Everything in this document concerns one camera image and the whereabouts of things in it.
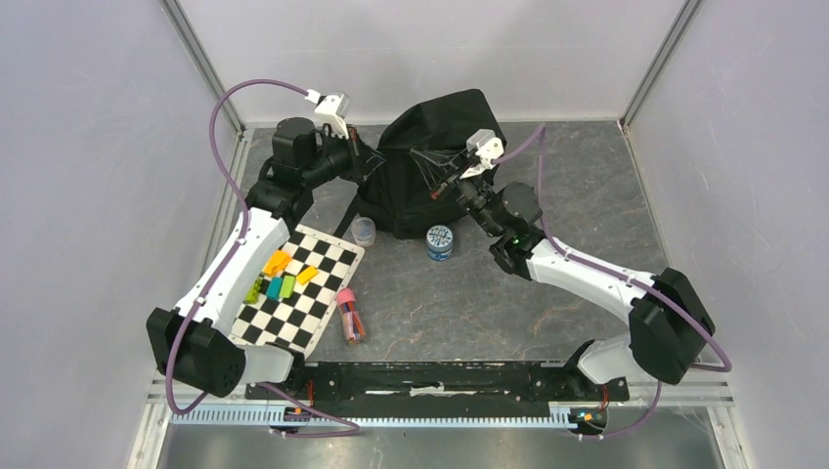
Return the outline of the black student backpack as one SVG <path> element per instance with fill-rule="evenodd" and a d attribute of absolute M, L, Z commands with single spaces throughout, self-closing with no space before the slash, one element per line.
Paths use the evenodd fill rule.
<path fill-rule="evenodd" d="M 397 239 L 415 239 L 434 225 L 466 215 L 450 190 L 432 194 L 459 169 L 466 141 L 478 130 L 505 135 L 483 93 L 477 88 L 416 104 L 380 135 L 376 149 L 385 161 L 358 185 L 333 232 L 345 235 L 358 216 Z"/>

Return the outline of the blue lidded round tub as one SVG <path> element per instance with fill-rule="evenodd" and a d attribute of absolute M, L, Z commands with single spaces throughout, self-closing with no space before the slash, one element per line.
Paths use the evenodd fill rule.
<path fill-rule="evenodd" d="M 446 225 L 435 225 L 425 235 L 427 254 L 433 261 L 446 261 L 453 253 L 454 234 Z"/>

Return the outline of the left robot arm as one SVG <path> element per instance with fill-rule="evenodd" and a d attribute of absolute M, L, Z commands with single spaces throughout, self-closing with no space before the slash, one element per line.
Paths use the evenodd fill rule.
<path fill-rule="evenodd" d="M 337 178 L 361 184 L 385 158 L 353 126 L 337 137 L 330 125 L 316 128 L 300 117 L 278 125 L 272 150 L 216 258 L 172 309 L 156 308 L 147 320 L 156 366 L 167 386 L 181 382 L 225 397 L 239 384 L 269 382 L 289 399 L 306 388 L 307 372 L 294 363 L 297 353 L 231 340 L 236 315 L 268 259 L 312 206 L 314 189 Z"/>

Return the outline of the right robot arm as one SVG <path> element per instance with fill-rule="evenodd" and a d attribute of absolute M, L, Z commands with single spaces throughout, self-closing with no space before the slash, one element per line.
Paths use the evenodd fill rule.
<path fill-rule="evenodd" d="M 676 385 L 716 331 L 688 277 L 626 269 L 589 256 L 545 234 L 543 210 L 531 186 L 513 182 L 497 191 L 484 177 L 477 150 L 410 152 L 432 198 L 456 202 L 495 239 L 490 251 L 508 274 L 567 290 L 612 313 L 627 332 L 587 344 L 564 373 L 567 391 L 588 399 L 603 384 L 643 372 Z"/>

